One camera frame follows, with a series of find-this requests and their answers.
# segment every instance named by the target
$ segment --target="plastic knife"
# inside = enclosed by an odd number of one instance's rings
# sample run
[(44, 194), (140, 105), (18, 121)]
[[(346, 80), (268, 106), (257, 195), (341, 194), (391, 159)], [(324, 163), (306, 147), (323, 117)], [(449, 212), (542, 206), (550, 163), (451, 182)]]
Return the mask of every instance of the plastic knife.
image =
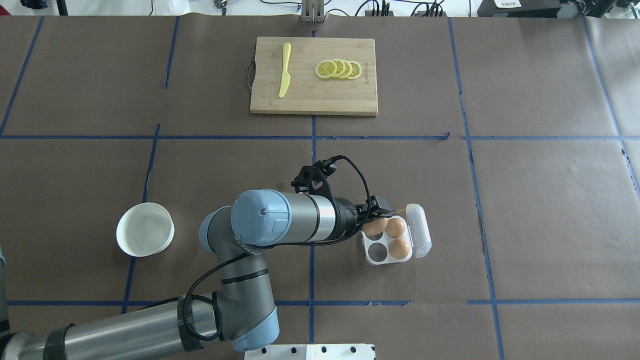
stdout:
[(286, 42), (282, 44), (282, 79), (280, 80), (279, 98), (283, 98), (289, 89), (291, 75), (289, 75), (289, 57), (291, 55), (291, 44)]

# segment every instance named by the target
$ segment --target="egg carton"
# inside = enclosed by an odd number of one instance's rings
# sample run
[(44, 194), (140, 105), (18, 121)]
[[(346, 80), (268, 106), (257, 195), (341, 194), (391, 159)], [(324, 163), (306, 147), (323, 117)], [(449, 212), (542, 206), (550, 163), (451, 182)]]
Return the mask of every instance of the egg carton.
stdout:
[(431, 235), (422, 206), (408, 204), (406, 217), (407, 220), (392, 216), (379, 234), (366, 235), (360, 231), (369, 264), (404, 263), (414, 254), (423, 258), (431, 250)]

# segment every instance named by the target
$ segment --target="brown egg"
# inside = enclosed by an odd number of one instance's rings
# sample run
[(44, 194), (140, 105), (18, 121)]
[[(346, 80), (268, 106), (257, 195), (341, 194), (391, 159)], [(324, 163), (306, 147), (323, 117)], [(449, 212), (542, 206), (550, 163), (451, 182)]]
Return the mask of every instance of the brown egg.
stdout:
[(373, 220), (368, 224), (364, 224), (362, 226), (362, 231), (364, 231), (366, 235), (380, 234), (382, 233), (382, 230), (384, 230), (385, 227), (387, 227), (387, 220), (388, 220), (387, 218), (379, 218), (379, 219)]
[(404, 222), (398, 218), (392, 218), (387, 222), (387, 228), (385, 229), (385, 233), (389, 235), (390, 238), (399, 238), (404, 234)]
[(395, 239), (389, 245), (389, 254), (398, 260), (406, 258), (410, 250), (409, 242), (403, 239)]

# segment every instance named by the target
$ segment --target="wooden cutting board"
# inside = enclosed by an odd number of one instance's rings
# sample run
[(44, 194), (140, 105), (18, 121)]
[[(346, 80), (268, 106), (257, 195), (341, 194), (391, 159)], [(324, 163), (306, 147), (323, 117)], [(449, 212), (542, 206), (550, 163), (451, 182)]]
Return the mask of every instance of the wooden cutting board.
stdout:
[[(291, 44), (289, 89), (280, 99), (282, 44)], [(334, 58), (357, 61), (355, 80), (319, 79), (316, 65)], [(376, 47), (373, 39), (259, 37), (251, 112), (265, 114), (377, 115)]]

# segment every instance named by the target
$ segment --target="lemon slice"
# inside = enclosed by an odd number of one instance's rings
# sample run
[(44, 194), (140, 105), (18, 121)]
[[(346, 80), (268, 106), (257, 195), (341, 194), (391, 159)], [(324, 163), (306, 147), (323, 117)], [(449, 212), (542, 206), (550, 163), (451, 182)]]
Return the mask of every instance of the lemon slice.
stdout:
[(335, 62), (335, 64), (338, 66), (338, 70), (336, 70), (335, 74), (332, 76), (332, 78), (338, 78), (339, 76), (344, 74), (346, 67), (346, 64), (344, 62), (344, 60), (341, 59), (331, 59), (331, 61)]
[(328, 79), (336, 74), (338, 65), (333, 60), (320, 61), (316, 65), (316, 76), (321, 79)]
[(338, 79), (346, 79), (349, 75), (351, 75), (351, 71), (353, 71), (353, 67), (351, 66), (350, 61), (343, 60), (342, 62), (345, 64), (344, 72), (342, 73), (342, 75), (338, 76)]
[(351, 64), (351, 73), (347, 76), (349, 80), (355, 80), (362, 75), (362, 66), (357, 61), (349, 61)]

